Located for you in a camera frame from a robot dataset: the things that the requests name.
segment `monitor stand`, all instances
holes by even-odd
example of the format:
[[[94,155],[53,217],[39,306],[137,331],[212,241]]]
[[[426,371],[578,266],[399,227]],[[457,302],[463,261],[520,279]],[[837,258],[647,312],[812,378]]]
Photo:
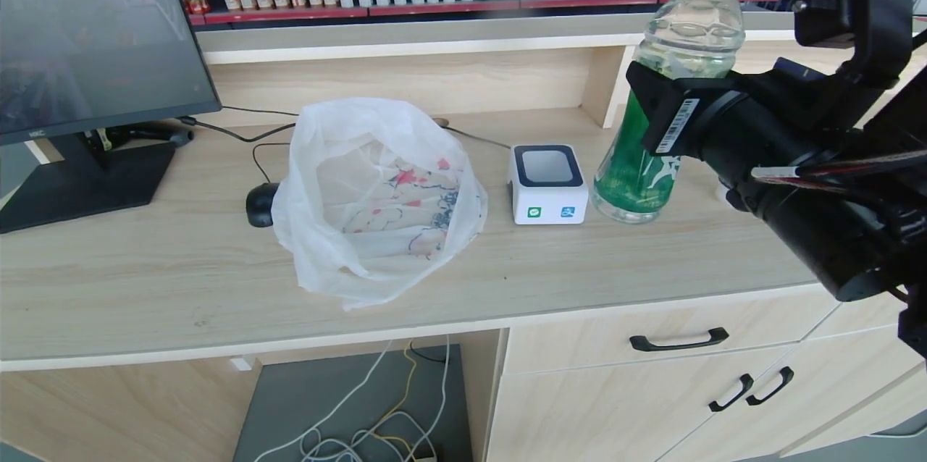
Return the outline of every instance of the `monitor stand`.
[[[36,167],[0,209],[0,234],[148,205],[175,146],[101,152],[80,135],[49,138],[64,161]]]

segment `barcode sticker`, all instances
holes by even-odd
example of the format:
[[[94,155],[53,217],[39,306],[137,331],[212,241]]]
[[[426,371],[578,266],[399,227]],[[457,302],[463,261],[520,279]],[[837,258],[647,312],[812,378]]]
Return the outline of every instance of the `barcode sticker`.
[[[686,123],[689,121],[689,117],[695,112],[698,103],[698,98],[689,98],[682,102],[682,105],[679,106],[679,110],[676,112],[676,116],[673,117],[673,122],[669,125],[669,129],[666,129],[663,139],[660,140],[660,145],[656,146],[656,153],[665,154],[669,152],[669,149],[673,148],[673,145],[676,144],[676,139],[679,138],[679,133],[685,128]]]

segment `monitor screen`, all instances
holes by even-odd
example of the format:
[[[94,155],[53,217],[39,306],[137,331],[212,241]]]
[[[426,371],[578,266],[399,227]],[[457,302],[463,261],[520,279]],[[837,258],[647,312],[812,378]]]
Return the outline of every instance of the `monitor screen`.
[[[0,0],[0,144],[218,109],[180,0]]]

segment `computer mouse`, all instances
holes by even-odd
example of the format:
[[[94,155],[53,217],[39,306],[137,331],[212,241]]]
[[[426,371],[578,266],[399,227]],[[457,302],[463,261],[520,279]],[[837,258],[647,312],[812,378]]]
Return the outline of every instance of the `computer mouse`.
[[[252,227],[271,227],[274,218],[271,217],[271,205],[274,204],[274,194],[280,187],[278,182],[266,182],[252,188],[245,198],[245,213]]]

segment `water bottle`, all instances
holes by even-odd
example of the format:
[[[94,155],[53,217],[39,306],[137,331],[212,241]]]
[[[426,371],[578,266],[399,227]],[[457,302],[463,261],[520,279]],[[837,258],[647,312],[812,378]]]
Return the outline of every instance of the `water bottle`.
[[[734,66],[744,43],[737,0],[670,0],[650,20],[636,62],[669,78],[718,78]],[[595,175],[592,204],[620,222],[643,224],[669,200],[679,157],[655,157],[640,145],[647,118],[634,93],[615,141]]]

